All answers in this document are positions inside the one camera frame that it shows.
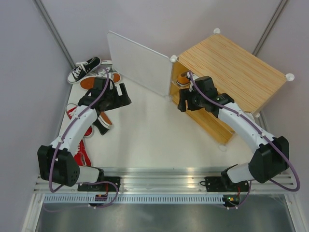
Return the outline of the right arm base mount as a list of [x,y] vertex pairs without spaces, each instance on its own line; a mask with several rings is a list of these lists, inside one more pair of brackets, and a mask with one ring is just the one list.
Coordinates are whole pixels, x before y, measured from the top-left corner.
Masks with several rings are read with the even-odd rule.
[[219,176],[206,176],[200,181],[200,185],[206,188],[207,192],[235,192],[242,193],[249,190],[249,182],[241,181],[239,183],[224,184]]

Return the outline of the white cabinet door panel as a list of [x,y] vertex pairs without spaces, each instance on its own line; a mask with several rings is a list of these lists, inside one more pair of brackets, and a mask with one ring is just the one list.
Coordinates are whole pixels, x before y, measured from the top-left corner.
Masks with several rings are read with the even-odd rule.
[[169,95],[173,66],[169,57],[113,31],[107,40],[118,73],[160,96]]

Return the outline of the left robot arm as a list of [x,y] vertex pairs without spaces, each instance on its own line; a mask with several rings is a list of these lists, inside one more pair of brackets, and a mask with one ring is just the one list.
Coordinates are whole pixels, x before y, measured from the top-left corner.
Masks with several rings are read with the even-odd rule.
[[53,183],[60,187],[87,184],[94,191],[104,189],[104,171],[97,167],[78,165],[74,155],[84,134],[102,112],[130,104],[131,99],[124,83],[116,85],[108,76],[95,78],[93,87],[78,101],[76,112],[62,134],[50,145],[42,145],[38,149],[40,175],[49,182],[51,192],[55,192]]

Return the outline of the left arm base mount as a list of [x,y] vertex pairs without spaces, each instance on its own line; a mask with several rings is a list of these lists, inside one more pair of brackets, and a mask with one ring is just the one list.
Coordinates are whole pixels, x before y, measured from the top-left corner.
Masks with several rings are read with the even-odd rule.
[[78,185],[78,192],[111,192],[116,193],[116,188],[119,189],[121,186],[121,177],[119,176],[107,176],[103,180],[104,183],[83,183]]

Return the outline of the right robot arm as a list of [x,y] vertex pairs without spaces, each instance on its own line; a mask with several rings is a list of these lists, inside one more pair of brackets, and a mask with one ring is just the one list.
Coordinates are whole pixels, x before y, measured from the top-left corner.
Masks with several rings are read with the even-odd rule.
[[256,180],[265,183],[288,169],[289,143],[258,126],[226,93],[218,93],[209,76],[197,77],[188,72],[190,87],[180,89],[178,109],[181,112],[200,109],[226,123],[247,144],[253,153],[250,162],[236,164],[221,172],[220,184],[226,191],[238,183]]

